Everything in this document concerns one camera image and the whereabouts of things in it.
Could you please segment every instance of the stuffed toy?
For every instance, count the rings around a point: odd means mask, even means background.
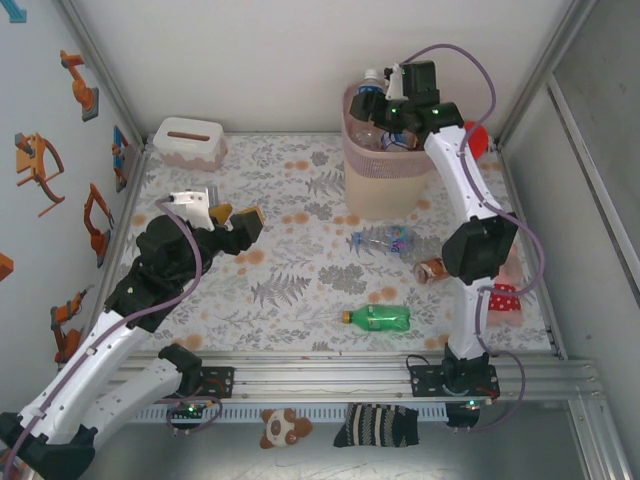
[[[518,291],[523,277],[522,265],[518,259],[518,250],[513,245],[507,261],[500,267],[498,276],[495,278],[494,288],[505,292]],[[523,317],[520,299],[492,293],[489,298],[487,325],[496,327],[505,322],[512,327],[522,326]]]
[[[308,418],[296,418],[290,408],[284,410],[264,410],[260,416],[267,428],[260,439],[261,448],[286,447],[306,437],[313,430]]]

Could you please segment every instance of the green soda bottle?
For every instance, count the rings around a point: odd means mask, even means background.
[[[411,312],[407,307],[398,305],[367,305],[355,312],[344,312],[342,323],[354,323],[363,330],[380,332],[395,330],[406,332],[409,330]]]

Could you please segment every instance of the purple cable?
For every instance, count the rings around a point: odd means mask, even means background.
[[[126,317],[124,317],[119,322],[114,323],[102,335],[100,335],[97,338],[97,340],[90,345],[89,348],[94,349],[94,350],[97,349],[100,346],[100,344],[102,342],[104,342],[104,340],[106,338],[109,337],[109,335],[111,335],[117,329],[119,329],[123,325],[126,325],[129,322],[132,322],[132,321],[137,320],[137,319],[139,319],[141,317],[144,317],[145,315],[149,315],[149,314],[152,314],[152,313],[155,313],[155,312],[159,312],[160,310],[164,310],[166,308],[169,308],[169,307],[172,307],[174,305],[177,305],[182,300],[184,300],[189,295],[191,295],[193,293],[193,291],[196,289],[196,287],[198,286],[198,283],[200,283],[200,279],[202,278],[202,257],[200,255],[200,250],[198,249],[198,244],[196,243],[195,239],[193,238],[193,234],[191,233],[189,228],[184,224],[184,222],[180,219],[180,217],[178,217],[175,213],[173,213],[171,210],[169,210],[164,205],[165,203],[170,202],[170,201],[171,201],[171,197],[165,197],[165,198],[161,198],[161,199],[156,200],[155,203],[156,203],[156,206],[160,210],[162,210],[162,212],[164,212],[171,220],[173,220],[173,222],[176,224],[176,226],[180,229],[182,234],[185,236],[185,238],[189,242],[189,246],[191,247],[191,250],[193,250],[193,256],[195,258],[195,263],[196,263],[196,272],[195,272],[195,275],[193,277],[193,282],[191,283],[189,288],[187,288],[184,292],[182,292],[177,297],[172,298],[171,300],[167,300],[166,302],[162,302],[162,303],[160,303],[158,305],[155,305],[153,307],[145,308],[144,310],[140,310],[138,312],[132,313],[131,315],[127,315]],[[87,354],[87,350],[82,352],[82,354],[80,355],[78,360],[71,367],[69,367],[69,370],[65,373],[64,377],[62,378],[62,380],[60,380],[56,384],[56,386],[53,387],[53,390],[51,390],[51,393],[49,394],[49,396],[44,400],[44,402],[42,402],[42,406],[40,407],[40,411],[42,413],[45,413],[47,411],[47,409],[51,406],[51,404],[56,399],[56,397],[58,396],[60,391],[62,391],[64,386],[69,382],[69,380],[71,380],[71,378],[73,377],[75,372],[82,366],[82,364],[87,360],[87,358],[89,358],[89,355]],[[27,424],[25,429],[22,431],[20,436],[18,437],[18,440],[14,444],[13,448],[11,449],[11,452],[9,453],[9,456],[7,457],[7,463],[4,466],[4,477],[3,478],[10,478],[9,474],[11,472],[11,466],[13,465],[13,462],[14,462],[14,460],[16,458],[16,455],[20,451],[20,448],[22,447],[22,444],[24,443],[25,439],[31,433],[31,431],[34,429],[34,427],[36,426],[36,424],[38,423],[40,418],[41,417],[35,417],[34,416],[31,419],[31,421]]]
[[[467,165],[465,151],[466,151],[467,144],[469,143],[469,139],[474,134],[474,132],[487,120],[487,118],[489,118],[489,116],[493,113],[493,111],[496,108],[496,88],[495,88],[495,85],[493,84],[493,80],[491,80],[491,76],[489,75],[489,72],[487,72],[484,66],[471,53],[466,51],[464,48],[458,47],[457,45],[453,45],[450,43],[438,43],[438,44],[423,48],[422,50],[411,55],[402,63],[409,63],[427,52],[430,52],[436,49],[441,49],[441,48],[455,50],[456,52],[468,58],[471,61],[471,63],[473,63],[478,68],[478,70],[486,80],[487,86],[489,87],[489,92],[491,94],[491,105],[489,106],[489,109],[486,111],[484,115],[482,115],[482,117],[480,117],[480,119],[475,123],[475,125],[473,125],[473,127],[466,132],[466,134],[462,139],[462,142],[460,143],[460,151],[458,153],[460,156],[460,162],[462,164],[462,170],[464,171],[464,175],[467,178],[469,185],[471,185],[471,189],[474,191],[474,193],[478,197],[478,200],[483,204],[483,206],[485,206],[488,210],[495,213],[496,215],[499,215],[505,220],[513,223],[518,228],[524,230],[524,232],[529,236],[529,238],[531,238],[531,241],[535,245],[536,250],[538,252],[538,261],[539,261],[538,271],[536,272],[536,275],[534,276],[533,280],[526,287],[522,288],[517,292],[505,292],[505,291],[497,290],[491,287],[482,287],[478,289],[479,295],[478,295],[478,302],[476,303],[476,318],[475,318],[475,333],[478,339],[478,343],[480,344],[482,349],[485,352],[487,352],[487,354],[493,357],[497,357],[499,355],[507,355],[513,358],[513,360],[518,365],[518,368],[520,369],[520,375],[522,377],[522,384],[520,387],[520,393],[518,395],[518,399],[516,400],[516,405],[509,412],[507,412],[503,417],[499,418],[495,422],[483,427],[474,427],[470,430],[471,432],[482,432],[482,431],[490,430],[493,427],[500,425],[520,409],[520,407],[522,406],[522,401],[524,399],[524,393],[527,385],[527,377],[524,371],[524,365],[522,364],[522,361],[518,358],[518,356],[506,350],[491,351],[487,346],[487,344],[482,339],[482,334],[480,332],[480,318],[482,316],[482,297],[484,295],[484,292],[497,293],[499,295],[504,295],[507,297],[517,297],[530,292],[542,280],[542,275],[544,274],[544,268],[546,264],[546,257],[545,257],[544,249],[542,248],[542,243],[540,242],[540,239],[538,239],[536,234],[524,222],[518,220],[517,218],[506,213],[504,210],[497,208],[486,201],[486,199],[482,195],[482,192],[474,182],[473,177],[471,176],[471,172],[469,170],[469,166]]]
[[[194,396],[194,397],[183,397],[183,398],[163,398],[162,400],[158,400],[156,403],[172,405],[172,404],[175,404],[176,402],[184,403],[184,402],[204,402],[204,401],[215,403],[216,405],[218,405],[218,410],[206,422],[202,422],[197,427],[190,428],[190,429],[184,431],[185,435],[191,435],[192,433],[196,433],[196,432],[204,430],[205,428],[209,427],[213,422],[215,422],[218,418],[220,418],[220,415],[222,415],[222,402],[220,401],[220,399],[218,399],[216,397],[209,397],[209,396],[204,396],[204,397],[203,396]],[[169,407],[169,408],[167,408],[167,415],[165,417],[165,420],[167,422],[167,426],[170,429],[172,429],[174,432],[176,432],[177,429],[173,425],[173,423],[171,423],[171,414],[173,414],[173,412],[175,412],[176,410],[178,410],[178,407]]]

